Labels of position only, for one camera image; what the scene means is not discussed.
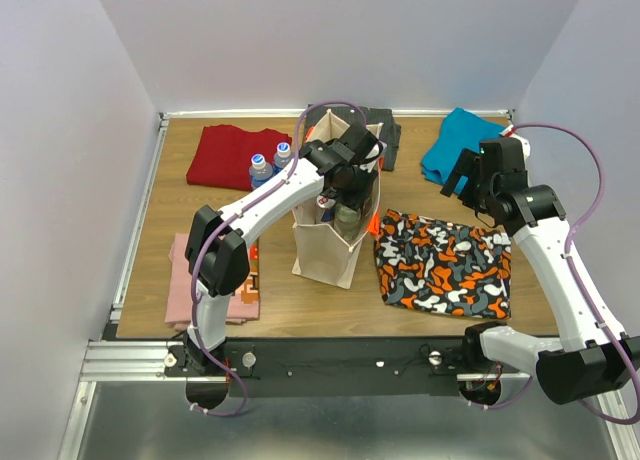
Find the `beige canvas tote bag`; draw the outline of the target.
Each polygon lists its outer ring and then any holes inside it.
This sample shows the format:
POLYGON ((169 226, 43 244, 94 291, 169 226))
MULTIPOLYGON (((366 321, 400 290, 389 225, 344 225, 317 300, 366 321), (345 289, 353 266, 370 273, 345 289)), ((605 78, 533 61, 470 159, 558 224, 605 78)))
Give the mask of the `beige canvas tote bag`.
MULTIPOLYGON (((337 165, 358 166, 379 139, 381 124, 346 123, 331 110, 310 130, 302 154, 309 160, 323 160, 330 170, 337 165)), ((330 224, 315 221, 316 197, 329 195, 329 171, 321 178, 320 190, 293 209, 297 258, 292 272, 296 275, 348 289, 354 276, 358 255, 365 237, 379 227, 381 163, 375 169, 372 192, 361 209, 360 232, 346 242, 330 224)))

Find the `blue cap bottle front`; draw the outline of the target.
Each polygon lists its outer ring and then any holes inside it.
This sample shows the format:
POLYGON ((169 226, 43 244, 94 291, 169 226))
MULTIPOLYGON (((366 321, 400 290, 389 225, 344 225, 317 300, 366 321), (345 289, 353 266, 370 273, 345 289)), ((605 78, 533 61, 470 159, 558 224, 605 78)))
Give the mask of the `blue cap bottle front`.
POLYGON ((284 169, 292 159, 291 145, 286 142, 281 142, 276 147, 276 152, 273 156, 273 168, 276 172, 284 169))

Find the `blue cap water bottle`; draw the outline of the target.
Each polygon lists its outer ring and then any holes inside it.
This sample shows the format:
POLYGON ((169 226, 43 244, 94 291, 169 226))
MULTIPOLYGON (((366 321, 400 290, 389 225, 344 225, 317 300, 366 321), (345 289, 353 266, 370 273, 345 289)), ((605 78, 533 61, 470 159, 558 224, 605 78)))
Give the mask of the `blue cap water bottle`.
POLYGON ((254 154, 251 157, 249 168, 250 186, 252 190, 264 185, 274 176, 272 165, 262 154, 254 154))

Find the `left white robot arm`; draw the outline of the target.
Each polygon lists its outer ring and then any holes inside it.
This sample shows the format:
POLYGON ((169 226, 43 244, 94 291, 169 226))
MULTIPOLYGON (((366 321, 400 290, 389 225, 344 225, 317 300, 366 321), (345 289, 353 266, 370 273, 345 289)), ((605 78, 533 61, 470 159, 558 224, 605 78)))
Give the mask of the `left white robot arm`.
POLYGON ((193 344, 187 362, 197 373, 209 375, 221 365, 227 310, 249 275, 249 247, 285 214, 327 190, 347 196, 363 191, 385 150, 369 129, 352 125, 328 142, 304 143, 280 173, 240 200, 219 210, 205 205, 195 213, 185 258, 192 301, 187 332, 193 344))

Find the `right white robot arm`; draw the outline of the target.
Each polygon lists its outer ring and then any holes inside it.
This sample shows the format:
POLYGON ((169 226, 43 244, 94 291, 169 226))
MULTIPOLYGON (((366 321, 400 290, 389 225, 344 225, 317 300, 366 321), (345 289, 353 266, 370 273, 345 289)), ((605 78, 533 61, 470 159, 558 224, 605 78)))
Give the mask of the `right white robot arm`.
POLYGON ((639 340, 629 336, 591 280, 571 238, 572 227, 554 190, 528 182, 524 146, 514 136, 463 149, 441 192, 453 193, 506 230, 533 268, 551 306, 559 336, 541 339, 498 322, 466 329, 460 359, 480 372, 494 361, 534 377, 563 405, 627 383, 637 385, 639 340))

